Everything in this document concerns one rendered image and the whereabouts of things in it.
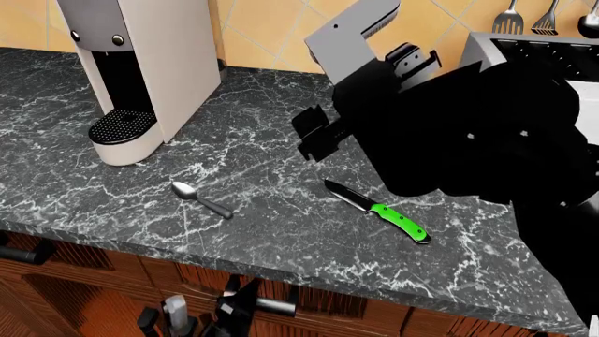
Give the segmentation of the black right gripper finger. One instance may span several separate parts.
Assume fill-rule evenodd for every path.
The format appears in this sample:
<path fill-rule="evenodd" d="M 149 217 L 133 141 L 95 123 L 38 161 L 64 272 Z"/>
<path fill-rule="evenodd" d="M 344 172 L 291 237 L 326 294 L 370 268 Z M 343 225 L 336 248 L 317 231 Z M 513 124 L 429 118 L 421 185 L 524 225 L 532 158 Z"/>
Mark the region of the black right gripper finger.
<path fill-rule="evenodd" d="M 408 42 L 389 52 L 385 61 L 392 64 L 400 89 L 410 89 L 433 78 L 433 73 L 442 67 L 436 50 L 425 55 L 422 50 Z"/>
<path fill-rule="evenodd" d="M 298 114 L 291 124 L 301 139 L 298 150 L 306 161 L 322 161 L 338 151 L 339 143 L 349 137 L 345 122 L 339 118 L 330 123 L 319 105 Z"/>

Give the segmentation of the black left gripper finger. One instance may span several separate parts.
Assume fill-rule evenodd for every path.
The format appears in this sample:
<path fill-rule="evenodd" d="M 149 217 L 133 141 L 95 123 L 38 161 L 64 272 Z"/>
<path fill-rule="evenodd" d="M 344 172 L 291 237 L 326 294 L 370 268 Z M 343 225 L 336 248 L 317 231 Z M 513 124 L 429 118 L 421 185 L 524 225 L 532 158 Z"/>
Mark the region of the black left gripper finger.
<path fill-rule="evenodd" d="M 157 309 L 143 308 L 139 314 L 137 325 L 144 337 L 163 337 L 161 329 L 157 325 L 159 317 Z"/>
<path fill-rule="evenodd" d="M 215 337 L 248 337 L 256 310 L 261 280 L 254 278 L 241 287 L 240 277 L 229 277 L 225 291 L 217 300 Z"/>

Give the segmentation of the wooden drawer front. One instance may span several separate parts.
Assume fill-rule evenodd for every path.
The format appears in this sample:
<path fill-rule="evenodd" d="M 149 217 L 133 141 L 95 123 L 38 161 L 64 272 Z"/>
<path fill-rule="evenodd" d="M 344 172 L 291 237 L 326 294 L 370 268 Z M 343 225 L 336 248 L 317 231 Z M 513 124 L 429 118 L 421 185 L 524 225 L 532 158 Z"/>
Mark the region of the wooden drawer front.
<path fill-rule="evenodd" d="M 389 312 L 396 321 L 398 337 L 589 337 L 587 330 L 553 333 L 405 305 L 393 305 Z"/>
<path fill-rule="evenodd" d="M 160 294 L 184 296 L 194 315 L 213 314 L 216 299 L 231 276 L 198 266 L 140 257 L 139 263 Z M 258 295 L 269 300 L 296 296 L 296 316 L 255 313 L 251 337 L 400 337 L 413 308 L 367 300 L 308 286 L 264 280 Z"/>
<path fill-rule="evenodd" d="M 62 241 L 48 241 L 54 252 L 41 265 L 0 257 L 0 271 L 15 274 L 43 274 L 93 286 L 118 289 L 152 286 L 135 255 Z"/>

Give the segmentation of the hanging slotted metal spatula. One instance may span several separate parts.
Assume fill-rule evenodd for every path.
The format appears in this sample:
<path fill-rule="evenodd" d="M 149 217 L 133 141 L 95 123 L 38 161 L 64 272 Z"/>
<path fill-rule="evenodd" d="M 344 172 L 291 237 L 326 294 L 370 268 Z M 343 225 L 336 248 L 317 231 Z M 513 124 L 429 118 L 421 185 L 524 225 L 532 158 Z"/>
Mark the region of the hanging slotted metal spatula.
<path fill-rule="evenodd" d="M 523 33 L 523 19 L 515 10 L 517 1 L 511 0 L 509 8 L 494 19 L 491 27 L 492 33 L 509 35 L 521 35 Z"/>

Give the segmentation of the metal spoon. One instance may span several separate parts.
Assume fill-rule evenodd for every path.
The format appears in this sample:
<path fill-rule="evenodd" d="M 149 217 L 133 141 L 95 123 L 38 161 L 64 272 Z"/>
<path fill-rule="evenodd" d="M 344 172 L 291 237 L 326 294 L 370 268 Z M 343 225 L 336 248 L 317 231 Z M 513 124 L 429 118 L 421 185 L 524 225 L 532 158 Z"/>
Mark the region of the metal spoon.
<path fill-rule="evenodd" d="M 233 217 L 233 212 L 231 210 L 219 204 L 215 204 L 211 201 L 208 201 L 205 198 L 201 198 L 197 194 L 197 191 L 188 184 L 181 182 L 172 182 L 170 186 L 173 193 L 175 193 L 175 195 L 178 196 L 178 198 L 180 198 L 181 200 L 197 201 L 199 204 L 203 205 L 204 207 L 207 207 L 209 210 L 215 212 L 216 214 L 222 216 L 225 219 L 231 219 Z"/>

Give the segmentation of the hanging slotted metal turner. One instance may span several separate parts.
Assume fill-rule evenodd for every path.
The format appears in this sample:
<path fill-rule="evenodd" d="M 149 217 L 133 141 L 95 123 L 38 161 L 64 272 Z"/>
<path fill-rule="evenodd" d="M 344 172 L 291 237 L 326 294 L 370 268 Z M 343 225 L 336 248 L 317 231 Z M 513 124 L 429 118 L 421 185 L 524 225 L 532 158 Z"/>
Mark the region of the hanging slotted metal turner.
<path fill-rule="evenodd" d="M 552 0 L 547 13 L 542 16 L 531 28 L 532 32 L 537 35 L 557 36 L 555 10 L 559 4 L 559 0 Z"/>

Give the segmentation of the white capsule coffee machine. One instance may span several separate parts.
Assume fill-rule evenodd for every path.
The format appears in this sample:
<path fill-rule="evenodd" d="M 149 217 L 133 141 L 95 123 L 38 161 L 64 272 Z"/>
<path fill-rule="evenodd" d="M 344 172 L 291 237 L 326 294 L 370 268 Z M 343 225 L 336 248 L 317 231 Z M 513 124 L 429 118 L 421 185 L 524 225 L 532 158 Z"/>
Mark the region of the white capsule coffee machine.
<path fill-rule="evenodd" d="M 107 165 L 169 142 L 221 83 L 208 0 L 57 0 L 104 113 L 88 137 Z"/>

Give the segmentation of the hanging black ladle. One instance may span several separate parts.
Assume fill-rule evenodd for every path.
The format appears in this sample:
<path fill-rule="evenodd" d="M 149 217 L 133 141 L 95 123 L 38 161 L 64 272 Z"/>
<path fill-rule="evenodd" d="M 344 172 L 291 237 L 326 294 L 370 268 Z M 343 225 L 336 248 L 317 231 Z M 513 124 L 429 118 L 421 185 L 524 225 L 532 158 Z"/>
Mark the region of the hanging black ladle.
<path fill-rule="evenodd" d="M 578 32 L 585 38 L 599 38 L 599 0 L 596 0 L 590 13 L 579 18 L 577 23 Z"/>

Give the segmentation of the green handled knife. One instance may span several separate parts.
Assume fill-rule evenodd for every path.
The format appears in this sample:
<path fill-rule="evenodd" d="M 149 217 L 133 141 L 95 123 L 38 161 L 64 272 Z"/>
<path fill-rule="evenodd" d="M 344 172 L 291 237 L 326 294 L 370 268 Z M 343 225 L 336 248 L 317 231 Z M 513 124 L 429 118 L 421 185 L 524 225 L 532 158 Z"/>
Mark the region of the green handled knife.
<path fill-rule="evenodd" d="M 405 215 L 402 215 L 401 213 L 393 210 L 391 207 L 388 207 L 388 205 L 373 201 L 372 199 L 361 195 L 349 187 L 345 187 L 342 184 L 335 183 L 328 179 L 324 180 L 324 185 L 330 191 L 330 193 L 337 198 L 340 198 L 348 204 L 351 204 L 365 214 L 369 212 L 376 213 L 384 221 L 388 221 L 390 224 L 393 224 L 401 229 L 416 243 L 431 243 L 431 235 L 429 235 L 423 227 L 416 224 Z"/>

